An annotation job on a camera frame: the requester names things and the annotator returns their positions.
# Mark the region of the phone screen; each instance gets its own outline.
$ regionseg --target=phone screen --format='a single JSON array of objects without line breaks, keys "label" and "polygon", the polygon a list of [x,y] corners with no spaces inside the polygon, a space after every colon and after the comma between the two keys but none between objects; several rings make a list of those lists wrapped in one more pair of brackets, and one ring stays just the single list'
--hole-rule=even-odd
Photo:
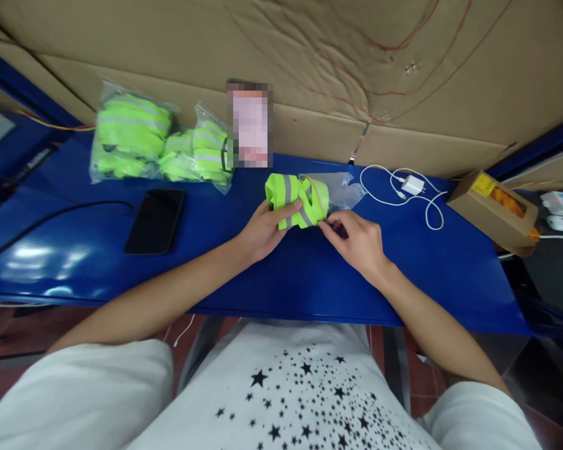
[{"label": "phone screen", "polygon": [[179,189],[152,189],[146,193],[133,223],[124,252],[158,255],[173,245],[186,193]]},{"label": "phone screen", "polygon": [[228,80],[234,163],[237,167],[271,167],[272,90],[263,83]]}]

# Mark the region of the floor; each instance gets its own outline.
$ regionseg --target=floor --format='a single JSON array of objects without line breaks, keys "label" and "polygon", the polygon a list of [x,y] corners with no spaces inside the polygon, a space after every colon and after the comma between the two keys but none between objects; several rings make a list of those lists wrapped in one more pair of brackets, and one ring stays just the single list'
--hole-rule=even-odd
[{"label": "floor", "polygon": [[[5,342],[0,345],[0,356],[45,351],[63,333],[92,311],[88,308],[57,307],[24,317],[13,317],[13,308],[2,308],[0,309],[0,336],[5,337]],[[191,319],[192,316],[185,315],[173,323],[169,330],[162,330],[155,336],[157,339],[165,340],[172,348],[176,380],[179,378],[204,316],[196,315],[188,328]],[[238,317],[226,318],[220,338],[233,327],[237,320]],[[179,339],[177,347],[173,347],[178,336],[186,329],[187,331]],[[367,326],[367,334],[372,345],[373,356],[384,372],[382,328]],[[446,385],[440,371],[417,356],[417,344],[407,330],[405,330],[405,340],[411,376],[412,416],[417,418],[434,405],[438,397],[446,390]],[[25,370],[26,367],[21,367],[0,372],[0,399]],[[563,428],[525,405],[522,406],[522,409],[542,448],[544,450],[563,450]]]}]

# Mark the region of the table surface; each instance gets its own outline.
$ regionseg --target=table surface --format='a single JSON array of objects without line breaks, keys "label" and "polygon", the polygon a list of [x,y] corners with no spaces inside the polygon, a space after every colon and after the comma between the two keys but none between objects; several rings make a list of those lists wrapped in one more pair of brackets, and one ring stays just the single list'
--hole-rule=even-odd
[{"label": "table surface", "polygon": [[0,174],[13,176],[49,143],[64,133],[40,125],[21,114],[4,114],[15,127],[0,140]]},{"label": "table surface", "polygon": [[[91,139],[91,133],[71,138],[0,208],[0,244],[45,215],[70,206],[34,191],[33,186],[78,202],[125,200],[136,207],[148,189],[181,188],[188,195],[172,252],[164,256],[123,254],[133,215],[94,209],[69,212],[0,255],[0,300],[102,305],[232,238],[265,198],[269,171],[260,169],[238,169],[226,196],[208,183],[127,179],[90,185]],[[274,155],[273,165],[278,173],[348,171],[357,179],[363,169],[281,154]],[[363,178],[378,197],[398,202],[385,172],[370,169]],[[434,183],[449,194],[456,185],[439,179]],[[491,240],[444,201],[439,204],[445,218],[439,231],[425,225],[426,204],[419,200],[392,207],[366,196],[354,211],[382,226],[388,257],[467,329],[530,334]],[[433,208],[430,214],[432,224],[437,223]],[[318,228],[294,227],[271,255],[191,312],[402,325],[389,303],[340,257]]]}]

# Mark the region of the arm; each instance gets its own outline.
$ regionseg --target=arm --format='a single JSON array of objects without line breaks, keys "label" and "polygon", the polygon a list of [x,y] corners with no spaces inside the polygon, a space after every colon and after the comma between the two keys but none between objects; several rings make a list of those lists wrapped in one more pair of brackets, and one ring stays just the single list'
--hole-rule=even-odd
[{"label": "arm", "polygon": [[124,344],[157,333],[269,255],[287,232],[277,224],[301,207],[297,200],[269,211],[264,201],[237,237],[118,296],[61,337],[48,353],[86,343]]},{"label": "arm", "polygon": [[376,287],[405,323],[425,354],[442,369],[500,389],[509,390],[473,337],[442,306],[424,294],[383,253],[382,231],[376,223],[352,211],[339,211],[328,220],[344,226],[341,238],[325,222],[325,237],[342,257]]}]

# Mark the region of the wall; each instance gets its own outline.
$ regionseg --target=wall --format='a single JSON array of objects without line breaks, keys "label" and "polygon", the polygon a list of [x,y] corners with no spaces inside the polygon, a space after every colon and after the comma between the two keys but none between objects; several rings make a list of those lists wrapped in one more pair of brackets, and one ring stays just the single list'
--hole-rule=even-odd
[{"label": "wall", "polygon": [[563,0],[9,0],[0,28],[0,55],[86,123],[100,77],[187,124],[198,98],[225,115],[228,78],[266,81],[276,151],[345,162],[371,123],[357,164],[453,176],[563,121]]}]

